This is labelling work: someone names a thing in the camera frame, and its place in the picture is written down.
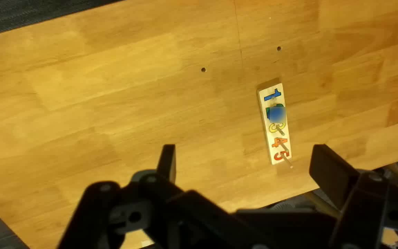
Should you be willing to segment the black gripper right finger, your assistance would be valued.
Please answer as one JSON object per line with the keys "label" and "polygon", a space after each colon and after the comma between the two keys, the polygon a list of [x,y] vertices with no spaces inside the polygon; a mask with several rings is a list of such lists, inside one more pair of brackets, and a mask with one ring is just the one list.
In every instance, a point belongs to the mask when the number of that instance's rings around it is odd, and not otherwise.
{"label": "black gripper right finger", "polygon": [[346,198],[360,173],[327,144],[313,148],[310,176],[329,198]]}

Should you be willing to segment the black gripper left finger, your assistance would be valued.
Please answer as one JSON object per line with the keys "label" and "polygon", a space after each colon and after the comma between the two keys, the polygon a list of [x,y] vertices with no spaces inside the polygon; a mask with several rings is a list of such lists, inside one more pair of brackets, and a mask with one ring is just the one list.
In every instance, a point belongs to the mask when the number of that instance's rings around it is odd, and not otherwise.
{"label": "black gripper left finger", "polygon": [[166,144],[162,148],[162,154],[158,162],[157,172],[168,179],[169,182],[176,182],[176,146]]}

